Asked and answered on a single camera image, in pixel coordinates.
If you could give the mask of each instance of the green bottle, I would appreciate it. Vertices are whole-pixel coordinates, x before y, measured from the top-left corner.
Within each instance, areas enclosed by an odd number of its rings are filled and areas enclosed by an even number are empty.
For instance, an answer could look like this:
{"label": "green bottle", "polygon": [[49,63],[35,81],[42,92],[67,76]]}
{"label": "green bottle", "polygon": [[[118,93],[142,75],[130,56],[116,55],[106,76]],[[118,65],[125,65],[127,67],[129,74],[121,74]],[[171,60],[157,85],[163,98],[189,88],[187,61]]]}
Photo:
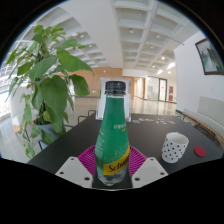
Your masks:
{"label": "green bottle", "polygon": [[98,178],[107,186],[124,179],[130,146],[124,113],[126,85],[121,81],[106,82],[106,106],[95,146]]}

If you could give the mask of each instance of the perforated cup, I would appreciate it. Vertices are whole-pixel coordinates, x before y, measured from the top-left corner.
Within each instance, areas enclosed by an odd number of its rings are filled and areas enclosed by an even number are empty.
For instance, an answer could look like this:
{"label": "perforated cup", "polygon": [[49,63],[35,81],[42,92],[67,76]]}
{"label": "perforated cup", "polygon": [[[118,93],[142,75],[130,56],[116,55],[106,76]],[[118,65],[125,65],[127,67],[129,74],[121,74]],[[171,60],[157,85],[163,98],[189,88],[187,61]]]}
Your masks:
{"label": "perforated cup", "polygon": [[186,136],[178,132],[168,133],[162,148],[163,160],[168,163],[177,162],[183,156],[188,143]]}

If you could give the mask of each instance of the table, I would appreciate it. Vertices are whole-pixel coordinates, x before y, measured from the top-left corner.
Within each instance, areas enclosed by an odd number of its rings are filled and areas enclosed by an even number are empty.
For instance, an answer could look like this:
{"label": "table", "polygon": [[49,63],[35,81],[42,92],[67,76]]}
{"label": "table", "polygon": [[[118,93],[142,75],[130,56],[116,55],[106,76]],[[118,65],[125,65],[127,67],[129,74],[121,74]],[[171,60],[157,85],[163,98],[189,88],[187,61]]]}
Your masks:
{"label": "table", "polygon": [[[127,122],[127,132],[130,145],[137,148],[147,157],[155,157],[168,174],[177,172],[190,165],[204,163],[222,158],[221,151],[210,139],[201,132],[175,116],[131,114],[132,120],[139,118],[153,119],[153,122]],[[175,124],[157,124],[155,120],[174,121]],[[77,126],[58,138],[45,150],[31,159],[28,164],[39,167],[55,174],[70,156],[78,157],[85,149],[96,144],[101,126],[100,120],[95,119],[95,113],[87,117]],[[169,132],[179,132],[189,139],[188,147],[182,158],[173,164],[162,159],[162,147]],[[194,148],[201,146],[206,150],[205,157],[198,157]],[[127,172],[124,180],[112,187],[107,187],[99,181],[96,172],[93,187],[99,189],[128,189],[132,188],[131,178]]]}

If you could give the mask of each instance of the ceiling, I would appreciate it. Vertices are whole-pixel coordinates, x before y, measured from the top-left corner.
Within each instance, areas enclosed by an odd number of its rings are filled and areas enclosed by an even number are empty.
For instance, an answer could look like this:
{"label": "ceiling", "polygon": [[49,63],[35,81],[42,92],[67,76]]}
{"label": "ceiling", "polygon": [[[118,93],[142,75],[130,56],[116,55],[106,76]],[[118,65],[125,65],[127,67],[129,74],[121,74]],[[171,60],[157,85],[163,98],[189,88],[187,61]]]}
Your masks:
{"label": "ceiling", "polygon": [[[57,23],[64,27],[67,38],[86,46],[69,51],[92,68],[143,70],[152,76],[175,62],[174,49],[199,31],[185,16],[155,0],[70,0],[27,27],[13,43],[5,62],[16,47],[32,44],[36,24]],[[11,69],[5,62],[0,86],[10,82],[6,78]]]}

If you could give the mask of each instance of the doorway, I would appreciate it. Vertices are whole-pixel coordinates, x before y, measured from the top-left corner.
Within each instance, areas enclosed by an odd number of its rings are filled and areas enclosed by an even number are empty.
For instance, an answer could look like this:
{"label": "doorway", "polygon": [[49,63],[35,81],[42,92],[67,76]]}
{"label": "doorway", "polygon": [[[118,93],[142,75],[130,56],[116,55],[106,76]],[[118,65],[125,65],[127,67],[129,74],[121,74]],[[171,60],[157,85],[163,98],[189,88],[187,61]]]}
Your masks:
{"label": "doorway", "polygon": [[166,101],[167,80],[159,78],[159,101]]}

